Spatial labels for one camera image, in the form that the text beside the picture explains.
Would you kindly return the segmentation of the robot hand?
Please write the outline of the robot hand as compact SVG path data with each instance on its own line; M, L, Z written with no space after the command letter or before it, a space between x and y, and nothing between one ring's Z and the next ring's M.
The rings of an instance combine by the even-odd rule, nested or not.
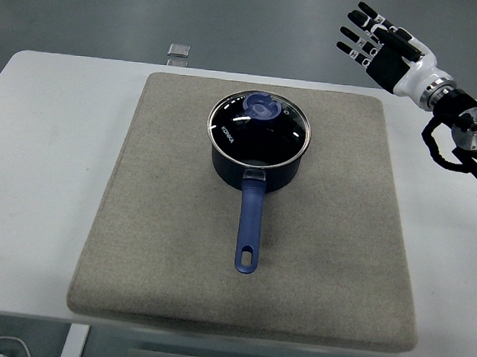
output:
M407 96L420 108L429 110L429 100L438 91L456 87L452 75L437 66L437 57L429 47L365 2L360 2L348 19L364 36L343 26L340 32L351 44L338 42L336 47L390 94Z

